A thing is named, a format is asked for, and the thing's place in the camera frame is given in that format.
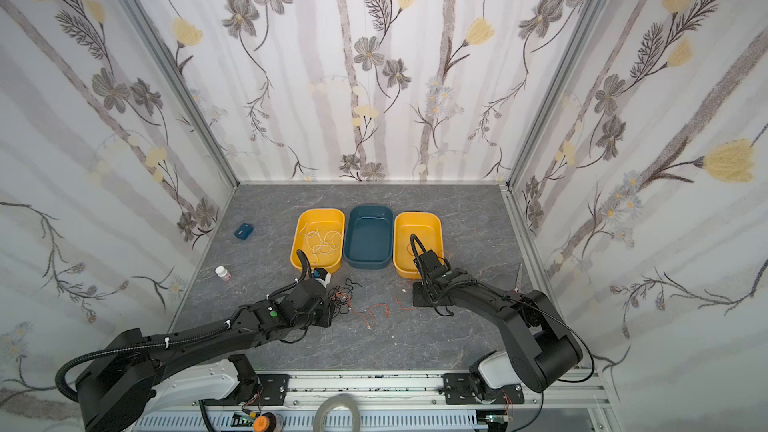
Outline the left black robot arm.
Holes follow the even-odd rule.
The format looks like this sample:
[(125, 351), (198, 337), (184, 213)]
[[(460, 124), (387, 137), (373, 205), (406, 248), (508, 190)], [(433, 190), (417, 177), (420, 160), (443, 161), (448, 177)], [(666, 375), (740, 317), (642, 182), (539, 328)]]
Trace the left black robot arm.
[(164, 380), (219, 356), (283, 340), (294, 330), (329, 327), (331, 321), (327, 286), (305, 279), (200, 327), (149, 336), (138, 328), (125, 331), (109, 347), (65, 363), (56, 387), (79, 404), (87, 431), (121, 431), (140, 418)]

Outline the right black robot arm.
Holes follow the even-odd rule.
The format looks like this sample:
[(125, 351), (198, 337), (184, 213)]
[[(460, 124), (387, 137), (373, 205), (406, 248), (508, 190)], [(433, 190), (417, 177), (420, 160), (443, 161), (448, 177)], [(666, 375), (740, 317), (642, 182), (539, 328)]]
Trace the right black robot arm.
[(520, 294), (488, 285), (450, 268), (433, 251), (418, 254), (414, 263), (420, 280), (413, 284), (413, 305), (460, 307), (491, 322), (512, 370), (532, 391), (544, 391), (582, 361), (575, 332), (544, 293)]

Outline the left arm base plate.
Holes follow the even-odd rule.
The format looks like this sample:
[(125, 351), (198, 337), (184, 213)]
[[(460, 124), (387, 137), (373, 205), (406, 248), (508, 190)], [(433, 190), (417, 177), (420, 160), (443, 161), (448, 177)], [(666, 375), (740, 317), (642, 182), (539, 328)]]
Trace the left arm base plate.
[(242, 379), (227, 399), (243, 407), (282, 406), (289, 380), (289, 374), (256, 374)]

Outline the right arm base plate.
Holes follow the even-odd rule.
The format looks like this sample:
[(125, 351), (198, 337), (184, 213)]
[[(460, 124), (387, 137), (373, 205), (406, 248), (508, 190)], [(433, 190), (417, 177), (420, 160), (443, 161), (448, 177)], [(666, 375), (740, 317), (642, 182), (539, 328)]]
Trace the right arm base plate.
[(493, 388), (479, 374), (445, 373), (440, 393), (448, 405), (521, 405), (525, 402), (520, 384)]

